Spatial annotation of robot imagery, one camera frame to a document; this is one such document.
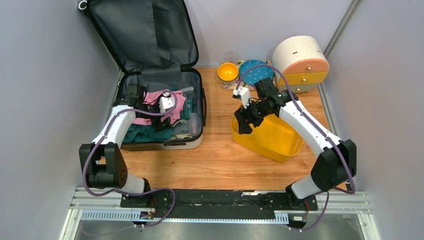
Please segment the pink garment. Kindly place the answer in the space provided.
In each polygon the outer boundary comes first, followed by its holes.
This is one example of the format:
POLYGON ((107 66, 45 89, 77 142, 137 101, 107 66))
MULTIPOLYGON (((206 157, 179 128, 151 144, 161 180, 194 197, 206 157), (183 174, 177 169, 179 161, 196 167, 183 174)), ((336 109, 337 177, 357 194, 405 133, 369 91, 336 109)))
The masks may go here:
MULTIPOLYGON (((173 90, 172 91, 177 97, 177 105, 176 108, 170 112, 169 114, 165 114, 164 116, 160 116, 154 118, 153 120, 160 120, 161 122, 165 121, 167 118, 170 118, 170 124, 173 125, 176 121, 180 119, 188 119, 189 114, 185 110, 185 103, 187 98, 183 95, 181 90, 173 90)), ((158 100, 158 98, 162 95, 163 91, 155 91, 155 92, 147 92, 144 98, 144 104, 153 105, 158 100)), ((150 126, 153 125, 152 119, 137 117, 133 122, 136 125, 150 126)))

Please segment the yellow plastic basket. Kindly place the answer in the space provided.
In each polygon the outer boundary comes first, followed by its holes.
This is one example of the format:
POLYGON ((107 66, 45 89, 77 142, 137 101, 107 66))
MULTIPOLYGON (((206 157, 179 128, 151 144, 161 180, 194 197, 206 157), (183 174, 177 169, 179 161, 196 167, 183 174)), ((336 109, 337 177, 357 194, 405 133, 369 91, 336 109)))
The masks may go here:
POLYGON ((285 162, 298 154, 304 143, 288 123, 274 114, 267 116, 250 134, 238 133, 239 124, 235 116, 230 127, 232 139, 237 144, 276 162, 285 162))

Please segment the black white space suitcase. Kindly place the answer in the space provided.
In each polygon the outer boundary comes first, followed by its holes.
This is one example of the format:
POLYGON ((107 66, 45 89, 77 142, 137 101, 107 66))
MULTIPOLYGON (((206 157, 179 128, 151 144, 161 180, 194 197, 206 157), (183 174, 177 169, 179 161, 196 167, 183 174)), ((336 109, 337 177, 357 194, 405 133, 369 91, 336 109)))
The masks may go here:
POLYGON ((185 95, 201 118, 200 133, 192 138, 123 143, 124 150, 192 149, 203 140, 207 101, 201 74, 195 69, 199 50, 183 0, 82 0, 78 8, 116 62, 122 77, 116 97, 131 84, 149 92, 194 87, 185 95))

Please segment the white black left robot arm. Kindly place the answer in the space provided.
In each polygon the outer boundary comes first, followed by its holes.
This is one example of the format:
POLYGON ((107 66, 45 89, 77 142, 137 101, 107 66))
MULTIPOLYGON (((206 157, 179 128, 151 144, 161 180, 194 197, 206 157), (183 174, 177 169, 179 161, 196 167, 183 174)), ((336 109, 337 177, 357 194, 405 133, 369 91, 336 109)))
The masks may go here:
POLYGON ((135 83, 113 102, 111 114, 91 143, 82 144, 78 150, 82 183, 86 192, 94 197, 110 193, 131 196, 138 206, 148 207, 153 201, 153 191, 147 190, 148 181, 128 172, 121 152, 126 132, 137 116, 153 118, 171 113, 178 104, 177 96, 163 90, 158 104, 152 110, 145 108, 147 90, 135 83))

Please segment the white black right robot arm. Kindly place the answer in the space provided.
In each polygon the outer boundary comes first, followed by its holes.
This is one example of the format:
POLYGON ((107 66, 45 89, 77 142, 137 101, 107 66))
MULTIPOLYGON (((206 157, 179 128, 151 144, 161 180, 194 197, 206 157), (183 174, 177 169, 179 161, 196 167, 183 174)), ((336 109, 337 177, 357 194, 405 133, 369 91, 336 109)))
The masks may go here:
POLYGON ((285 203, 290 209, 299 209, 307 198, 353 179, 357 173, 357 146, 351 139, 342 140, 328 131, 292 91, 279 90, 270 78, 256 82, 254 87, 257 99, 246 87, 232 92, 233 98, 241 100, 234 113, 238 133, 251 134, 265 118, 275 115, 292 127, 316 156, 310 174, 285 189, 285 203))

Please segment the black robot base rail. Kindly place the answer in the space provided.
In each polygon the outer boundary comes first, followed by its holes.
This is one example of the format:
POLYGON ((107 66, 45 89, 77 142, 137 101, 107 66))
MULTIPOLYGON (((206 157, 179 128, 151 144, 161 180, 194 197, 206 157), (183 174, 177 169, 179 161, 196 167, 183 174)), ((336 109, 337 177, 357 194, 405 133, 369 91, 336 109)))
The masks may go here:
POLYGON ((120 207, 146 209, 154 219, 187 221, 276 221, 300 227, 318 210, 316 197, 292 201, 285 191, 174 189, 122 196, 120 207))

